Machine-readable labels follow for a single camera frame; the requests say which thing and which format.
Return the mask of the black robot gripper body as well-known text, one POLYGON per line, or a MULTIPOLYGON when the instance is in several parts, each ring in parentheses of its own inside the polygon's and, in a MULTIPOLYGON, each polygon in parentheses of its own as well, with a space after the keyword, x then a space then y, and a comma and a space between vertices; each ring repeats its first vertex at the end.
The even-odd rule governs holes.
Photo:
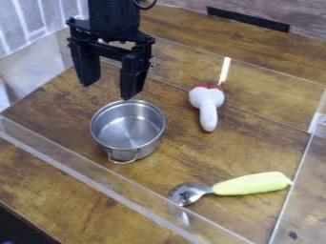
POLYGON ((88 0, 88 18, 66 20, 72 59, 136 52, 151 60, 155 38, 140 31, 140 15, 155 5, 156 0, 88 0))

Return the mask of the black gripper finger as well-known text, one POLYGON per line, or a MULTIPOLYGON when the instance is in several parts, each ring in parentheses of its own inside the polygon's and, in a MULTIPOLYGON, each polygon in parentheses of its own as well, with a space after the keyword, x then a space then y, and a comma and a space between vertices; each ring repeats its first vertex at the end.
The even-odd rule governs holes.
POLYGON ((145 84, 152 55, 128 51, 121 57, 120 90, 121 99, 129 100, 145 84))
POLYGON ((99 56, 92 52, 89 46, 80 45, 73 40, 69 40, 68 47, 79 82, 88 87, 100 78, 99 56))

